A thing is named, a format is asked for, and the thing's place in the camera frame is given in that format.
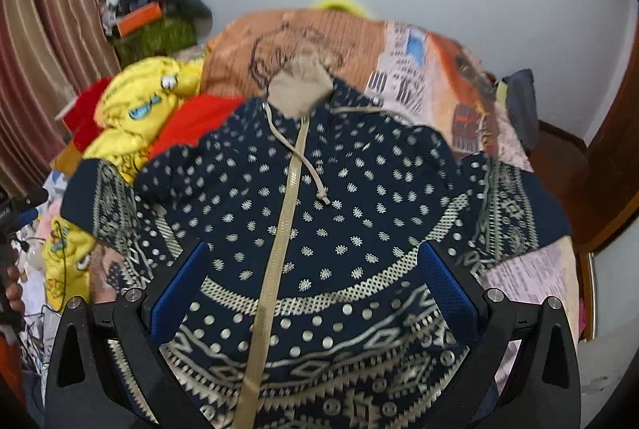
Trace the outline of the person's left hand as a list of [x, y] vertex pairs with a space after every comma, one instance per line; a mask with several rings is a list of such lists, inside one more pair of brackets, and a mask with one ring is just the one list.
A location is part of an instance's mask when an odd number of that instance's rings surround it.
[[23, 287], [20, 284], [20, 272], [17, 267], [9, 266], [6, 269], [6, 275], [9, 278], [9, 284], [6, 286], [6, 299], [9, 301], [11, 309], [22, 316], [25, 312], [25, 304]]

